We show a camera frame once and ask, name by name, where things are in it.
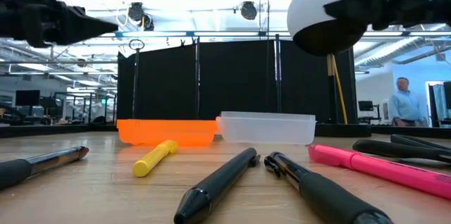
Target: man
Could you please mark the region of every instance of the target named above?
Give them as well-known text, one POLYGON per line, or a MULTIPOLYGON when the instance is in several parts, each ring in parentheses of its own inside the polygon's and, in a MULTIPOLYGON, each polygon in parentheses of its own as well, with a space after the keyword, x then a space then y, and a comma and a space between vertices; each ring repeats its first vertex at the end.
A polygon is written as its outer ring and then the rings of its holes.
POLYGON ((399 77, 396 81, 397 92, 390 97, 388 111, 394 126, 427 126, 421 115, 418 97, 409 91, 409 80, 399 77))

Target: wooden table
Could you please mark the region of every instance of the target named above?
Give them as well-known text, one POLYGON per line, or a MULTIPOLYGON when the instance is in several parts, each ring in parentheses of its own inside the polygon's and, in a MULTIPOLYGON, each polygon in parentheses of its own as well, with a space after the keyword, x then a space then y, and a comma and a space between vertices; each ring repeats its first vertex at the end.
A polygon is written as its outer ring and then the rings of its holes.
MULTIPOLYGON (((387 139, 375 135, 374 139, 387 139)), ((350 149, 355 139, 316 138, 315 143, 350 149)), ((451 146, 451 142, 436 140, 451 146)), ((76 145, 90 148, 86 159, 37 175, 0 192, 2 224, 157 224, 173 223, 181 196, 249 144, 215 141, 208 149, 181 149, 165 158, 146 178, 135 178, 133 163, 149 147, 130 147, 117 133, 90 132, 0 139, 0 161, 36 156, 76 145)), ((385 211, 397 224, 451 223, 451 201, 345 168, 309 162, 307 148, 252 145, 265 157, 281 151, 363 200, 385 211)), ((451 173, 441 163, 427 168, 451 173)), ((315 224, 320 219, 285 179, 263 165, 238 180, 206 223, 315 224)))

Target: orange plastic tray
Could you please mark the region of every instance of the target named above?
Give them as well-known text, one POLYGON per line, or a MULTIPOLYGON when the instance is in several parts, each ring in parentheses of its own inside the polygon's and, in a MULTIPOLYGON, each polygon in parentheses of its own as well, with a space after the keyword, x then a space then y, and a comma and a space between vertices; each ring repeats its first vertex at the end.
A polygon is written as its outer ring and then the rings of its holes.
POLYGON ((134 145, 156 146, 174 140, 180 147, 206 147, 217 130, 215 120, 118 120, 119 139, 134 145))

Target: pink highlighter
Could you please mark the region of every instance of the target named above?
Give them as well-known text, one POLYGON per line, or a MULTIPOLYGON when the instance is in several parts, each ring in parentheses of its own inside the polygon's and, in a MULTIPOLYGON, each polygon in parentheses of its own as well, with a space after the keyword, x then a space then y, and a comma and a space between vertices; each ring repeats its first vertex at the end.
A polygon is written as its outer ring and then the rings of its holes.
POLYGON ((365 156, 355 151, 327 147, 320 144, 309 146, 310 159, 330 165, 342 166, 355 171, 397 182, 423 192, 451 199, 451 175, 445 175, 379 158, 365 156))

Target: yellow highlighter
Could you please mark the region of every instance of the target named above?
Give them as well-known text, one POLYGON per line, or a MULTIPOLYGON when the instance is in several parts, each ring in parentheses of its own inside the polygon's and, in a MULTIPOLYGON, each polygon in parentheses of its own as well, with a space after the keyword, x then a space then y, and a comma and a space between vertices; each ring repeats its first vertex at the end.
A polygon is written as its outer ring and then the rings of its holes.
POLYGON ((152 168, 161 161, 161 159, 166 157, 169 153, 175 154, 177 152, 177 147, 177 142, 173 140, 166 140, 159 144, 154 150, 133 165, 133 174, 139 178, 146 176, 152 168))

